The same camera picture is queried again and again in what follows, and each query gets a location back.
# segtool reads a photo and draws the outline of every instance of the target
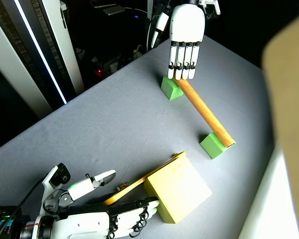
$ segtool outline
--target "blurry tan object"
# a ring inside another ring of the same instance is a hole
[[[263,68],[299,226],[299,19],[268,44]]]

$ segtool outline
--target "gray table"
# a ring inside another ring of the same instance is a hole
[[[191,83],[237,141],[211,160],[199,145],[211,129],[185,96],[170,102],[160,90],[168,58],[169,41],[1,147],[0,203],[17,205],[59,162],[71,173],[68,185],[116,169],[114,181],[85,202],[187,151],[213,195],[177,225],[155,215],[140,238],[237,238],[274,145],[263,72],[204,38]],[[42,192],[38,187],[22,207],[32,218]],[[144,197],[139,187],[123,201]]]

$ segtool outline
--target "smartphone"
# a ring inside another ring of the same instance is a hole
[[[115,6],[116,2],[113,0],[91,0],[90,4],[94,8],[102,8],[106,6]]]

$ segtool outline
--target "white robotic hand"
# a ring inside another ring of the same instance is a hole
[[[168,78],[172,79],[174,72],[177,80],[181,78],[194,78],[199,43],[203,40],[205,30],[205,14],[198,5],[201,5],[205,10],[207,4],[214,5],[216,14],[220,15],[217,0],[188,0],[188,3],[178,5],[174,8],[169,30],[171,45]],[[171,8],[167,6],[165,12],[160,14],[151,42],[152,48],[155,45],[157,37],[164,31],[170,13]]]

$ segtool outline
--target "white cable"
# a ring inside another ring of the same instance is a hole
[[[24,22],[24,24],[25,24],[25,26],[26,26],[26,29],[28,30],[28,32],[29,32],[29,34],[30,34],[30,36],[31,36],[31,38],[32,38],[32,41],[33,41],[33,43],[34,43],[36,49],[38,50],[39,55],[40,55],[40,57],[41,57],[41,59],[42,59],[44,65],[45,65],[46,69],[47,69],[48,72],[49,72],[49,75],[50,75],[50,77],[51,77],[51,79],[52,79],[52,81],[53,81],[53,83],[54,83],[54,85],[55,85],[57,91],[59,92],[59,94],[60,94],[60,96],[61,96],[61,98],[62,98],[64,104],[66,104],[67,102],[66,102],[66,100],[65,100],[65,98],[64,98],[64,96],[63,96],[63,94],[62,94],[62,91],[61,91],[61,89],[60,89],[58,83],[56,82],[56,79],[54,78],[54,75],[53,75],[53,73],[52,73],[52,71],[51,71],[51,69],[50,69],[50,67],[49,67],[49,64],[47,63],[47,61],[46,61],[46,59],[45,59],[45,57],[44,57],[44,55],[43,55],[43,52],[42,52],[42,50],[41,50],[41,48],[40,48],[40,46],[39,46],[38,41],[36,40],[36,38],[35,38],[35,36],[34,36],[34,34],[33,34],[33,31],[32,31],[32,29],[31,29],[31,27],[30,27],[30,24],[29,24],[28,20],[26,19],[26,16],[25,16],[25,14],[24,14],[24,12],[23,12],[23,9],[22,9],[22,7],[21,7],[19,1],[18,1],[18,0],[14,0],[14,2],[15,2],[16,7],[17,7],[18,10],[19,10],[19,13],[20,13],[20,15],[21,15],[21,17],[22,17],[22,20],[23,20],[23,22]]]
[[[141,9],[138,9],[138,8],[125,7],[125,9],[132,9],[132,10],[142,11],[146,14],[148,13],[147,11],[144,11],[144,10],[141,10]]]
[[[151,26],[151,22],[149,23],[149,30],[148,30],[148,37],[146,39],[146,52],[149,51],[149,34],[150,34],[150,26]]]

